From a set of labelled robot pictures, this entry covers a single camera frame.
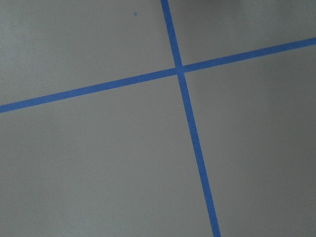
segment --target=gray surface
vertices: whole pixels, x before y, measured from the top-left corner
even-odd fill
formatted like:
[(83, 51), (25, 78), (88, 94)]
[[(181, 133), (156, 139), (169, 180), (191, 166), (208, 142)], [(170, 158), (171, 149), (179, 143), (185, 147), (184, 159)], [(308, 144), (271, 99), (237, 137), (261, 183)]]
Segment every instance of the gray surface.
[(315, 0), (170, 0), (184, 64), (315, 37)]
[(0, 1), (0, 104), (172, 67), (158, 0)]
[(0, 232), (205, 237), (176, 77), (0, 114)]
[(187, 75), (222, 236), (316, 236), (315, 55)]

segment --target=blue line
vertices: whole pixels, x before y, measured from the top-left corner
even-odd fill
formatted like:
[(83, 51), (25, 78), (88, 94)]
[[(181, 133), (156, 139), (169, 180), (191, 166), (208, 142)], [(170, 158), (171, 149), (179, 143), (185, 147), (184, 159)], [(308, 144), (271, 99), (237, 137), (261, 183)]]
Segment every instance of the blue line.
[(172, 16), (171, 16), (168, 0), (161, 0), (161, 6), (163, 10), (164, 19), (166, 21), (174, 64), (177, 69), (177, 76), (178, 76), (179, 86), (181, 90), (182, 100), (183, 100), (183, 104), (184, 104), (184, 108), (185, 108), (185, 112), (187, 116), (191, 140), (193, 144), (195, 157), (197, 160), (198, 172), (199, 172), (199, 176), (202, 183), (204, 198), (206, 202), (208, 216), (209, 216), (210, 223), (212, 226), (213, 236), (220, 237), (221, 234), (220, 234), (219, 225), (218, 225), (218, 221), (216, 217), (213, 197), (212, 197), (209, 181), (207, 178), (207, 172), (206, 172), (206, 168), (204, 164), (202, 149), (201, 149), (201, 145), (198, 138), (198, 130), (197, 130), (196, 122), (194, 119), (194, 114), (193, 114), (193, 109), (192, 109), (192, 105), (190, 101), (186, 79), (183, 72), (183, 66), (182, 66), (181, 57), (180, 57), (180, 50), (178, 47), (177, 37), (174, 31), (174, 26), (172, 22)]
[(189, 64), (183, 67), (183, 72), (192, 72), (200, 69), (211, 68), (220, 66), (223, 64), (238, 62), (246, 59), (257, 58), (261, 56), (266, 56), (269, 54), (280, 53), (288, 50), (293, 50), (297, 48), (303, 48), (311, 45), (316, 45), (316, 38), (300, 40), (292, 43), (281, 44), (277, 46), (272, 46), (268, 48), (257, 49), (254, 51), (249, 51), (245, 53), (239, 53), (231, 56), (226, 56), (222, 58), (211, 59), (199, 63)]
[(163, 10), (164, 20), (165, 20), (165, 23), (167, 26), (167, 31), (168, 31), (168, 36), (169, 36), (169, 41), (170, 41), (170, 46), (171, 46), (174, 64), (175, 64), (177, 69), (182, 69), (180, 50), (179, 50), (179, 46), (178, 46), (176, 33), (175, 33), (174, 27), (173, 27), (173, 22), (172, 22), (172, 17), (171, 17), (171, 12), (170, 12), (170, 8), (169, 8), (168, 0), (161, 0), (161, 6), (162, 6), (162, 10)]
[(194, 149), (194, 153), (195, 153), (196, 160), (197, 160), (198, 172), (199, 172), (199, 176), (200, 176), (200, 179), (202, 182), (202, 188), (203, 188), (203, 192), (204, 192), (204, 198), (205, 198), (205, 202), (206, 202), (207, 212), (208, 212), (208, 216), (209, 216), (210, 223), (212, 226), (213, 236), (220, 237), (221, 234), (220, 234), (220, 230), (219, 230), (218, 220), (216, 217), (214, 201), (213, 201), (210, 184), (209, 184), (208, 177), (207, 177), (203, 153), (202, 153), (201, 145), (200, 145), (199, 138), (198, 138), (197, 125), (196, 125), (196, 122), (194, 119), (194, 114), (193, 114), (192, 105), (191, 105), (191, 101), (190, 101), (189, 91), (188, 91), (188, 87), (187, 87), (187, 83), (186, 83), (186, 79), (184, 77), (184, 74), (179, 74), (178, 79), (179, 79), (178, 81), (179, 81), (179, 85), (180, 85), (180, 89), (181, 89), (183, 104), (184, 104), (184, 108), (185, 108), (186, 115), (187, 115), (189, 130), (190, 130), (190, 134), (191, 134), (191, 140), (193, 143), (193, 149)]
[(79, 89), (74, 89), (74, 90), (69, 90), (65, 92), (60, 92), (56, 94), (51, 94), (51, 95), (46, 95), (38, 98), (33, 98), (29, 100), (24, 100), (24, 101), (19, 101), (11, 104), (6, 104), (6, 105), (1, 105), (0, 106), (0, 113), (12, 111), (12, 110), (18, 110), (30, 106), (35, 106), (35, 105), (40, 105), (40, 104), (45, 104), (53, 101), (58, 101), (58, 100), (63, 100), (67, 98), (72, 98), (80, 95), (85, 95), (85, 94), (90, 94), (102, 90), (108, 90), (108, 89), (113, 89), (121, 86), (126, 86), (130, 84), (136, 84), (144, 81), (149, 81), (149, 80), (154, 80), (154, 79), (159, 79), (163, 77), (168, 77), (168, 76), (173, 76), (178, 73), (187, 73), (187, 72), (192, 72), (196, 70), (201, 70), (205, 68), (211, 68), (211, 67), (216, 67), (220, 66), (223, 64), (228, 64), (228, 63), (233, 63), (237, 61), (242, 61), (246, 59), (251, 59), (251, 58), (256, 58), (256, 57), (261, 57), (269, 54), (274, 54), (274, 53), (279, 53), (279, 52), (284, 52), (288, 50), (293, 50), (293, 49), (298, 49), (302, 47), (307, 47), (307, 46), (312, 46), (316, 45), (316, 38), (311, 38), (311, 39), (305, 39), (301, 41), (296, 41), (292, 43), (286, 43), (286, 44), (281, 44), (277, 46), (272, 46), (268, 48), (262, 48), (254, 51), (249, 51), (245, 53), (240, 53), (240, 54), (235, 54), (231, 56), (226, 56), (222, 58), (217, 58), (217, 59), (211, 59), (199, 63), (193, 63), (189, 65), (182, 66), (181, 62), (181, 57), (180, 57), (180, 52), (178, 49), (178, 43), (176, 40), (173, 24), (172, 24), (172, 18), (170, 14), (170, 9), (169, 5), (167, 2), (161, 1), (161, 4), (163, 7), (165, 7), (166, 11), (164, 11), (165, 15), (165, 20), (168, 22), (169, 26), (167, 28), (168, 30), (168, 35), (170, 38), (170, 43), (171, 49), (172, 49), (172, 54), (174, 57), (174, 61), (176, 62), (177, 68), (172, 68), (172, 69), (167, 69), (167, 70), (162, 70), (158, 72), (153, 72), (149, 74), (144, 74), (140, 76), (135, 76), (135, 77), (130, 77), (126, 79), (120, 79), (120, 80), (115, 80), (111, 82), (106, 82), (103, 84), (98, 84), (98, 85), (92, 85), (92, 86), (87, 86)]
[(109, 90), (117, 87), (122, 87), (126, 85), (132, 85), (144, 81), (149, 81), (149, 80), (154, 80), (154, 79), (159, 79), (159, 78), (165, 78), (168, 76), (173, 76), (176, 75), (176, 69), (167, 69), (167, 70), (162, 70), (154, 73), (148, 73), (140, 76), (135, 76), (135, 77), (130, 77), (130, 78), (125, 78), (125, 79), (120, 79), (120, 80), (115, 80), (115, 81), (110, 81), (98, 85), (91, 85), (79, 89), (74, 89), (74, 90), (68, 90), (56, 94), (51, 94), (51, 95), (46, 95), (42, 97), (37, 97), (29, 100), (23, 100), (19, 102), (14, 102), (6, 105), (1, 105), (0, 106), (0, 113), (12, 111), (12, 110), (18, 110), (30, 106), (35, 106), (35, 105), (41, 105), (53, 101), (58, 101), (58, 100), (64, 100), (72, 97), (77, 97), (81, 95), (87, 95), (91, 93), (95, 93), (98, 91), (103, 91), (103, 90)]

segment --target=blue tape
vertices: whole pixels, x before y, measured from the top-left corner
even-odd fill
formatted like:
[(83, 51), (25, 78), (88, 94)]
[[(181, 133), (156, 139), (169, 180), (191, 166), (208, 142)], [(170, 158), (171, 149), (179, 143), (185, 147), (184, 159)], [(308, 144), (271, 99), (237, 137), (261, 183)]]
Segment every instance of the blue tape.
[(176, 37), (176, 33), (174, 31), (174, 26), (172, 22), (171, 12), (169, 3), (167, 0), (161, 0), (161, 6), (163, 11), (164, 20), (167, 26), (173, 61), (178, 70), (182, 70), (182, 61), (180, 56), (180, 50), (178, 46), (178, 41)]
[(199, 63), (189, 64), (183, 67), (183, 72), (192, 72), (196, 70), (201, 70), (205, 68), (211, 68), (220, 66), (223, 64), (238, 62), (246, 59), (257, 58), (266, 56), (269, 54), (280, 53), (288, 50), (293, 50), (297, 48), (303, 48), (311, 45), (316, 45), (316, 38), (300, 40), (292, 43), (281, 44), (277, 46), (272, 46), (268, 48), (257, 49), (254, 51), (249, 51), (245, 53), (239, 53), (231, 56), (226, 56), (222, 58), (211, 59)]
[(198, 138), (198, 130), (197, 130), (196, 122), (194, 119), (194, 114), (193, 114), (193, 109), (192, 109), (192, 105), (190, 101), (186, 79), (184, 76), (184, 68), (181, 62), (180, 50), (179, 50), (179, 46), (177, 42), (177, 37), (174, 31), (174, 26), (172, 22), (168, 0), (161, 0), (161, 6), (162, 6), (166, 26), (167, 26), (174, 64), (177, 69), (177, 76), (178, 76), (179, 86), (181, 90), (182, 100), (183, 100), (183, 104), (184, 104), (184, 108), (185, 108), (185, 112), (187, 116), (191, 140), (192, 140), (193, 149), (194, 149), (194, 153), (195, 153), (195, 157), (197, 161), (199, 176), (202, 183), (207, 212), (208, 212), (208, 216), (209, 216), (210, 223), (212, 226), (213, 236), (220, 237), (221, 234), (220, 234), (219, 225), (218, 225), (218, 221), (216, 217), (213, 197), (212, 197), (209, 181), (207, 178), (207, 172), (206, 172), (206, 168), (204, 164), (202, 149), (201, 149), (201, 145)]
[(40, 104), (45, 104), (53, 101), (58, 101), (58, 100), (64, 100), (72, 97), (77, 97), (81, 95), (87, 95), (91, 93), (95, 93), (98, 91), (103, 91), (103, 90), (109, 90), (109, 89), (114, 89), (117, 87), (122, 87), (126, 85), (132, 85), (144, 81), (149, 81), (149, 80), (154, 80), (154, 79), (159, 79), (159, 78), (165, 78), (168, 76), (173, 76), (176, 75), (176, 69), (167, 69), (167, 70), (162, 70), (154, 73), (148, 73), (140, 76), (135, 76), (135, 77), (130, 77), (130, 78), (125, 78), (125, 79), (120, 79), (120, 80), (115, 80), (115, 81), (110, 81), (98, 85), (91, 85), (79, 89), (74, 89), (74, 90), (68, 90), (56, 94), (51, 94), (51, 95), (46, 95), (42, 97), (37, 97), (29, 100), (23, 100), (19, 102), (14, 102), (6, 105), (1, 105), (0, 106), (0, 113), (12, 111), (12, 110), (18, 110), (30, 106), (35, 106), (35, 105), (40, 105)]

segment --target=gray floor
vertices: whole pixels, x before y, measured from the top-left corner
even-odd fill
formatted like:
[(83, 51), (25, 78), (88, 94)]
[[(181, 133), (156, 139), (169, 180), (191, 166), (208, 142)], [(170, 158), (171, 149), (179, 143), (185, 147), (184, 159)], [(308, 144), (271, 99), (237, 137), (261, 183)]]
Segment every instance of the gray floor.
[[(170, 0), (183, 64), (316, 37), (316, 2)], [(316, 46), (186, 74), (223, 237), (316, 236)], [(174, 68), (159, 0), (3, 0), (0, 105)], [(212, 236), (176, 76), (0, 114), (0, 236)]]
[(315, 55), (187, 74), (222, 236), (316, 235)]

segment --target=blue painter's tape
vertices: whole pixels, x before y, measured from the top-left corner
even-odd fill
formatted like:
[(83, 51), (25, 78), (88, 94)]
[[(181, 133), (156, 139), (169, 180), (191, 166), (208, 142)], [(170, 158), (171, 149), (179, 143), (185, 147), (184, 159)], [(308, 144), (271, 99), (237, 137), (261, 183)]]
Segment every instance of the blue painter's tape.
[(206, 168), (204, 164), (202, 149), (201, 149), (201, 145), (198, 138), (198, 130), (197, 130), (196, 122), (194, 119), (194, 114), (193, 114), (192, 105), (191, 105), (191, 101), (189, 97), (189, 91), (188, 91), (186, 79), (183, 72), (180, 50), (179, 50), (179, 46), (177, 42), (177, 37), (174, 31), (174, 26), (172, 22), (172, 16), (171, 16), (168, 0), (161, 0), (161, 6), (162, 6), (166, 26), (167, 26), (174, 64), (177, 69), (177, 75), (178, 75), (178, 81), (180, 85), (182, 100), (183, 100), (183, 104), (184, 104), (184, 108), (185, 108), (185, 112), (187, 116), (188, 126), (189, 126), (189, 130), (191, 134), (191, 140), (192, 140), (193, 149), (195, 152), (199, 176), (202, 183), (208, 216), (209, 216), (210, 223), (212, 226), (213, 236), (220, 237), (221, 234), (220, 234), (218, 221), (216, 217), (214, 202), (212, 198), (209, 181), (207, 178), (207, 172), (206, 172)]
[(77, 97), (81, 95), (87, 95), (91, 93), (95, 93), (98, 91), (103, 91), (103, 90), (109, 90), (117, 87), (122, 87), (126, 85), (132, 85), (144, 81), (149, 81), (149, 80), (154, 80), (154, 79), (159, 79), (159, 78), (164, 78), (168, 76), (173, 76), (176, 75), (176, 69), (167, 69), (167, 70), (162, 70), (154, 73), (148, 73), (140, 76), (135, 76), (135, 77), (130, 77), (130, 78), (125, 78), (125, 79), (120, 79), (120, 80), (115, 80), (115, 81), (110, 81), (98, 85), (91, 85), (79, 89), (74, 89), (74, 90), (68, 90), (56, 94), (51, 94), (51, 95), (46, 95), (42, 97), (37, 97), (29, 100), (23, 100), (19, 102), (14, 102), (11, 104), (6, 104), (6, 105), (1, 105), (0, 106), (0, 113), (12, 111), (12, 110), (18, 110), (30, 106), (35, 106), (35, 105), (41, 105), (53, 101), (58, 101), (58, 100), (64, 100), (72, 97)]
[(198, 172), (199, 172), (199, 176), (202, 182), (204, 198), (206, 202), (208, 216), (209, 216), (211, 226), (212, 226), (213, 236), (220, 237), (221, 234), (220, 234), (220, 229), (219, 229), (218, 220), (216, 216), (214, 201), (213, 201), (210, 184), (207, 177), (203, 153), (202, 153), (201, 145), (198, 138), (198, 130), (197, 130), (196, 122), (194, 119), (193, 109), (192, 109), (189, 91), (188, 91), (184, 74), (178, 75), (178, 81), (179, 81), (179, 85), (181, 89), (181, 95), (183, 99), (184, 108), (187, 115), (189, 130), (191, 134), (191, 140), (193, 143), (193, 149), (194, 149), (194, 153), (197, 160)]
[(311, 45), (316, 45), (316, 38), (300, 40), (292, 43), (281, 44), (273, 47), (257, 49), (254, 51), (249, 51), (245, 53), (239, 53), (231, 56), (226, 56), (222, 58), (211, 59), (199, 63), (189, 64), (183, 67), (183, 72), (192, 72), (196, 70), (201, 70), (205, 68), (211, 68), (220, 66), (223, 64), (238, 62), (246, 59), (257, 58), (261, 56), (266, 56), (269, 54), (280, 53), (288, 50), (293, 50), (297, 48), (303, 48)]
[(164, 15), (164, 20), (165, 20), (165, 23), (167, 26), (167, 31), (168, 31), (168, 36), (169, 36), (169, 41), (170, 41), (170, 46), (171, 46), (174, 64), (178, 70), (181, 70), (182, 69), (182, 61), (181, 61), (178, 41), (177, 41), (176, 33), (174, 31), (174, 26), (173, 26), (173, 22), (172, 22), (172, 17), (171, 17), (171, 12), (170, 12), (170, 7), (169, 7), (168, 1), (161, 0), (161, 6), (162, 6), (163, 15)]

